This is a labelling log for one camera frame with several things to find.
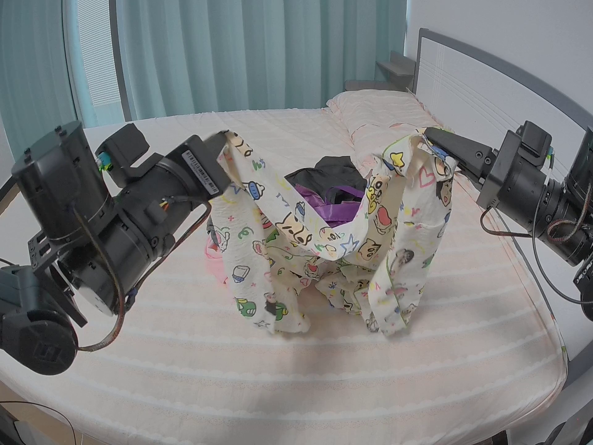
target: barcode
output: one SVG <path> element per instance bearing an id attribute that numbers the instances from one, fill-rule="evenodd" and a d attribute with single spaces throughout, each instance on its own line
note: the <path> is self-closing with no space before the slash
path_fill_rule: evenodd
<path id="1" fill-rule="evenodd" d="M 182 157 L 186 161 L 187 165 L 191 168 L 193 173 L 197 176 L 197 179 L 202 182 L 204 188 L 206 188 L 212 196 L 218 195 L 219 190 L 217 186 L 208 176 L 202 165 L 200 165 L 200 162 L 196 159 L 196 157 L 193 156 L 193 153 L 191 153 L 190 150 L 186 150 L 182 153 Z"/>

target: bedsheet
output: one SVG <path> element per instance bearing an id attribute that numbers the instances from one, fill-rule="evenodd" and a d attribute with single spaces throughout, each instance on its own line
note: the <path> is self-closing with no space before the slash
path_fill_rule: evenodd
<path id="1" fill-rule="evenodd" d="M 411 95 L 404 102 L 411 116 L 400 111 L 393 124 L 413 125 L 422 108 Z M 323 155 L 356 157 L 353 132 L 328 108 L 167 117 L 137 126 L 161 152 L 189 133 L 231 129 L 286 173 Z M 91 145 L 114 129 L 89 130 Z M 148 278 L 113 345 L 79 354 L 55 377 L 36 375 L 2 352 L 0 379 L 113 444 L 483 440 L 550 404 L 566 362 L 545 302 L 512 244 L 481 230 L 469 182 L 456 176 L 453 189 L 449 226 L 406 333 L 369 333 L 311 288 L 299 297 L 313 319 L 306 335 L 246 328 L 230 293 L 207 273 L 200 229 Z M 0 219 L 0 235 L 33 235 L 37 227 L 27 211 L 15 200 Z M 26 245 L 0 254 L 24 263 Z M 90 320 L 79 331 L 87 344 L 109 331 L 113 319 L 79 303 Z"/>

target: purple garment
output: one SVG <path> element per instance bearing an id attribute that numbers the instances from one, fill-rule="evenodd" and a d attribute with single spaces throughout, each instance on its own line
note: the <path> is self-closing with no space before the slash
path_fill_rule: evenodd
<path id="1" fill-rule="evenodd" d="M 322 217 L 329 227 L 339 226 L 352 221 L 360 206 L 360 201 L 344 201 L 340 204 L 329 204 L 315 193 L 315 191 L 305 188 L 300 184 L 296 185 L 295 189 L 305 198 L 305 201 Z M 365 195 L 362 191 L 351 188 L 350 186 L 335 186 L 331 189 L 340 189 L 361 199 Z"/>

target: pink heart print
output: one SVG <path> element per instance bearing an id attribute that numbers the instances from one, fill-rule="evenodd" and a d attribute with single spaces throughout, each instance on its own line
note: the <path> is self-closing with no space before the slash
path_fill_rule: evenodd
<path id="1" fill-rule="evenodd" d="M 420 168 L 420 188 L 426 188 L 436 181 L 434 173 L 428 173 L 426 167 Z"/>

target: white headboard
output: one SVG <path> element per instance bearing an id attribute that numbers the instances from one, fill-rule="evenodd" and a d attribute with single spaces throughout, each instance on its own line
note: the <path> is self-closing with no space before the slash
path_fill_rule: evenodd
<path id="1" fill-rule="evenodd" d="M 553 176 L 569 171 L 584 130 L 593 116 L 566 95 L 528 72 L 486 51 L 421 28 L 413 92 L 435 120 L 458 135 L 499 148 L 507 130 L 526 120 L 552 135 L 556 152 Z M 512 230 L 523 229 L 504 217 Z M 529 240 L 516 240 L 530 265 L 536 266 Z M 538 243 L 538 254 L 554 284 L 573 298 L 575 269 Z M 557 319 L 571 359 L 567 384 L 593 366 L 593 323 L 577 305 L 558 297 L 539 272 L 543 293 Z"/>

